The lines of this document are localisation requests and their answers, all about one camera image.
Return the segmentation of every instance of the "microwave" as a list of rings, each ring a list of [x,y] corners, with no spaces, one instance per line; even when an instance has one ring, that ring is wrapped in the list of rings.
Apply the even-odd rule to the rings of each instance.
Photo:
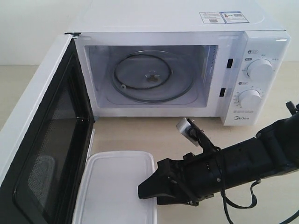
[[[252,0],[92,1],[0,132],[0,223],[72,223],[100,117],[254,124],[289,42]]]

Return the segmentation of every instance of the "beige table surface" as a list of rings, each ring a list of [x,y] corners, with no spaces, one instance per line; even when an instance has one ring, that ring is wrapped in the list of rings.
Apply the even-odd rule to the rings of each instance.
[[[29,83],[37,66],[0,66],[0,129]],[[253,137],[264,126],[290,114],[285,102],[299,103],[299,63],[283,63],[268,100],[255,126],[223,126],[219,118],[195,118],[212,142],[222,148]],[[181,159],[188,152],[198,154],[176,130],[180,118],[100,118],[95,124],[93,153],[113,150],[144,150],[155,162]],[[262,180],[255,187],[258,205],[251,210],[229,207],[235,224],[278,224],[299,208],[299,172]],[[241,205],[250,203],[249,184],[228,190],[228,197]],[[158,224],[227,223],[219,193],[199,207],[158,206]],[[299,224],[299,219],[292,223]]]

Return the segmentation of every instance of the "white plastic container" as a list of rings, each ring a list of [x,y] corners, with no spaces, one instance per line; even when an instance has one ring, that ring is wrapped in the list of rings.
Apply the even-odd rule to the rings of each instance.
[[[86,164],[73,224],[157,224],[157,201],[139,199],[137,187],[154,172],[140,151],[97,153]]]

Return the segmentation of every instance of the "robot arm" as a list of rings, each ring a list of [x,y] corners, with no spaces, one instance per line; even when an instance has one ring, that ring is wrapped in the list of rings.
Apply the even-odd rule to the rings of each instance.
[[[203,153],[182,160],[159,161],[156,172],[138,186],[140,198],[157,197],[158,204],[199,202],[247,182],[299,169],[299,105],[287,103],[292,116],[262,129],[256,137],[220,150],[191,120],[177,128]]]

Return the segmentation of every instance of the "microwave control panel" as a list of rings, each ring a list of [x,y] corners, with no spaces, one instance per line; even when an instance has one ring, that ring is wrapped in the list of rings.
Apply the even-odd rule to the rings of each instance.
[[[224,125],[253,125],[283,60],[290,37],[285,31],[246,31],[247,44]]]

